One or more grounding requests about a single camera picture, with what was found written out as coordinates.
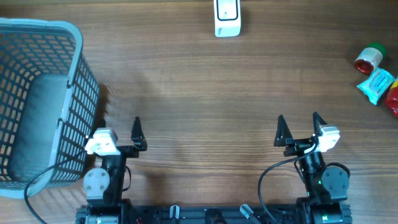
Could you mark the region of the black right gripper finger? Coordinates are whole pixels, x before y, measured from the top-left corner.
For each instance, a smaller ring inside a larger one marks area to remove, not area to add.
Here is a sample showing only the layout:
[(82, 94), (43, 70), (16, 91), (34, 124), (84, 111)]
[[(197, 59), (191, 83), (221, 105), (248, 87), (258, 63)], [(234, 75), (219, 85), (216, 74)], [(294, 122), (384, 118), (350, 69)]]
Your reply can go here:
[(320, 126), (326, 125), (325, 120), (317, 113), (313, 113), (313, 128), (314, 128), (314, 133), (316, 135), (319, 135), (320, 133)]
[(278, 116), (277, 131), (274, 139), (275, 147), (284, 147), (293, 144), (293, 137), (290, 129), (286, 123), (284, 116), (281, 114)]

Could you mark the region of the teal wet wipes pack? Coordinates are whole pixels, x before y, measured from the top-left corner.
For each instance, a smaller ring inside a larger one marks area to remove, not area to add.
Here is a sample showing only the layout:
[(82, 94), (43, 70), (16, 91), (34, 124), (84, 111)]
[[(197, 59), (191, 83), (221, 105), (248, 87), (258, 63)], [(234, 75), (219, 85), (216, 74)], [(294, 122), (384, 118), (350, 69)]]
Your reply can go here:
[(377, 105), (381, 96), (392, 85), (394, 80), (395, 78), (388, 71), (377, 68), (357, 88), (369, 98), (372, 104)]

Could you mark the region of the red sauce squeeze bottle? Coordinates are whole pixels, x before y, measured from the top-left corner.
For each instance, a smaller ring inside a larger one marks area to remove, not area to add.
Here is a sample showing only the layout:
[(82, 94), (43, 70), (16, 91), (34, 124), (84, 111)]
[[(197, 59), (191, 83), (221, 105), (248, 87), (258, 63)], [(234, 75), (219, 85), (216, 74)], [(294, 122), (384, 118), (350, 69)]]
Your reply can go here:
[(386, 106), (392, 111), (392, 114), (398, 117), (398, 78), (392, 83), (385, 100)]

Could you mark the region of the green lid jar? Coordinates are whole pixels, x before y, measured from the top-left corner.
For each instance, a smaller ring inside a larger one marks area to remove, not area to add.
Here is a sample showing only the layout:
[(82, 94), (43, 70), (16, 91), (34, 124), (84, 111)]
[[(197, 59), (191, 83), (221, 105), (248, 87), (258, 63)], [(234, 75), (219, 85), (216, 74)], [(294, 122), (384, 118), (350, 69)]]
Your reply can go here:
[(378, 42), (368, 44), (354, 61), (354, 66), (361, 73), (370, 75), (386, 57), (386, 48)]

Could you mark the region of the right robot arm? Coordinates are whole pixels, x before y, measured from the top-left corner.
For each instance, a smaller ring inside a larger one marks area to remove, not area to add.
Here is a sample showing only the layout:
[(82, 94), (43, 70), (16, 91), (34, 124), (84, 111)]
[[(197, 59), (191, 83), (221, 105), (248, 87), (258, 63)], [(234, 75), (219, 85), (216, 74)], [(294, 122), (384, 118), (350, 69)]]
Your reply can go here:
[(278, 117), (274, 146), (285, 147), (284, 156), (298, 159), (297, 170), (307, 196), (296, 200), (295, 221), (307, 224), (352, 223), (348, 198), (350, 171), (338, 162), (327, 164), (323, 153), (334, 148), (340, 130), (313, 113), (314, 133), (309, 138), (295, 139), (283, 115)]

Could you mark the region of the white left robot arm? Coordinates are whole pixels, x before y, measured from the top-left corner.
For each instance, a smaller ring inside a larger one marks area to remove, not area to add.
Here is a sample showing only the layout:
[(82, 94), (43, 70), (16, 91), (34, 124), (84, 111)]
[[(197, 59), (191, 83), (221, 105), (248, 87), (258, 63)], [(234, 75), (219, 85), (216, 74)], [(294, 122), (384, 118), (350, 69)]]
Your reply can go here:
[(147, 141), (142, 131), (140, 118), (134, 119), (131, 129), (132, 144), (117, 146), (118, 137), (113, 128), (106, 127), (102, 120), (94, 133), (87, 137), (85, 151), (102, 159), (101, 167), (89, 170), (83, 179), (88, 205), (76, 211), (76, 223), (135, 223), (131, 201), (123, 199), (125, 173), (131, 170), (126, 165), (128, 158), (138, 158), (147, 150)]

